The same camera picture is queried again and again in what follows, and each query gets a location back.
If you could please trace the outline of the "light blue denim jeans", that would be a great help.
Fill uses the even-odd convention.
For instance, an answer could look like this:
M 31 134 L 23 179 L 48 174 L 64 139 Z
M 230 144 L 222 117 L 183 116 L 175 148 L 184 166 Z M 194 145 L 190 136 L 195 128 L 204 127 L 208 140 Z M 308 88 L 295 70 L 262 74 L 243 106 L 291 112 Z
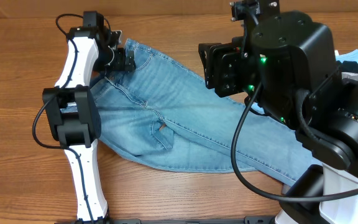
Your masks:
M 122 158 L 172 172 L 230 173 L 231 143 L 245 106 L 221 98 L 198 74 L 128 39 L 133 72 L 101 72 L 91 92 L 101 117 L 100 140 Z M 238 168 L 282 183 L 295 133 L 266 116 L 248 114 L 236 146 Z

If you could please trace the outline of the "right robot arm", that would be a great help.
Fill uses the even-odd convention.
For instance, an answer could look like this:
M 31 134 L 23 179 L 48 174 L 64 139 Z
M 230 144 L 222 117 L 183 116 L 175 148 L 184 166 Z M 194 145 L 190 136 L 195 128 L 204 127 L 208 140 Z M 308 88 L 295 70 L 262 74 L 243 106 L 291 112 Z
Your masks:
M 294 130 L 318 160 L 285 195 L 246 182 L 281 207 L 256 222 L 358 223 L 358 80 L 342 77 L 331 30 L 278 1 L 232 2 L 231 12 L 243 34 L 198 46 L 207 88 L 246 92 L 246 107 Z

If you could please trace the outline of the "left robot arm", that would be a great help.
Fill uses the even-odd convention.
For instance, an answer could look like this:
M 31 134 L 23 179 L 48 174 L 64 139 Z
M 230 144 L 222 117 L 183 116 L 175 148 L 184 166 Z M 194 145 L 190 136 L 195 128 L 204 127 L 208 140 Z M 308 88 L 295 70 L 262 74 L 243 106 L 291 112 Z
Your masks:
M 53 88 L 42 93 L 41 113 L 47 115 L 52 137 L 71 167 L 77 198 L 76 223 L 112 223 L 98 169 L 101 118 L 91 93 L 93 72 L 131 72 L 134 52 L 120 47 L 120 30 L 96 11 L 81 15 L 81 26 L 64 36 L 68 55 Z

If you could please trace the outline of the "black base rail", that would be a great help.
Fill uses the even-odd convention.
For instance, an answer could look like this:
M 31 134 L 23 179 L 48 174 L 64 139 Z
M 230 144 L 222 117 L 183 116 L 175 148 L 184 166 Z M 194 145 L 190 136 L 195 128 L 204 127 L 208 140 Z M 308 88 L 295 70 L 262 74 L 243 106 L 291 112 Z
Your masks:
M 235 219 L 190 219 L 190 220 L 140 220 L 134 219 L 116 219 L 105 218 L 95 221 L 77 220 L 72 222 L 60 222 L 56 224 L 273 224 L 275 223 L 275 216 L 246 216 L 244 218 Z

